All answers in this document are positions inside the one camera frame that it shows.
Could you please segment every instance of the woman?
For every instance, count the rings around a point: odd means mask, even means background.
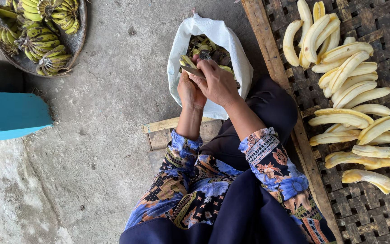
[[[120,243],[336,243],[283,147],[297,119],[292,97],[267,77],[244,101],[231,73],[194,62],[206,79],[181,74],[177,129]],[[230,119],[202,146],[207,98]]]

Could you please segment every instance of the blue pillar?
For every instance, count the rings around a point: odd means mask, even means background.
[[[49,107],[40,97],[0,92],[0,140],[28,135],[52,122]]]

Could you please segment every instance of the forearm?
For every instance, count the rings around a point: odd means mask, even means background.
[[[266,127],[242,98],[225,107],[225,111],[230,116],[230,120],[241,141],[250,134]]]
[[[177,125],[177,134],[192,141],[198,140],[203,109],[183,108]]]

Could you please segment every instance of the floral patterned shirt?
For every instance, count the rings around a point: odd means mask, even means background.
[[[160,172],[141,197],[125,229],[154,218],[168,218],[188,229],[197,223],[213,225],[233,180],[243,173],[210,155],[198,155],[201,138],[192,141],[172,131]],[[336,243],[308,191],[306,176],[296,170],[273,128],[245,138],[239,150],[252,172],[299,225],[309,243]]]

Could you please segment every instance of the concrete floor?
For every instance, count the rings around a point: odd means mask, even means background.
[[[152,179],[140,125],[173,118],[166,65],[191,10],[222,19],[255,69],[266,66],[234,0],[101,0],[88,4],[88,34],[72,75],[27,76],[57,124],[0,141],[0,243],[117,243]],[[129,35],[133,28],[136,34]]]

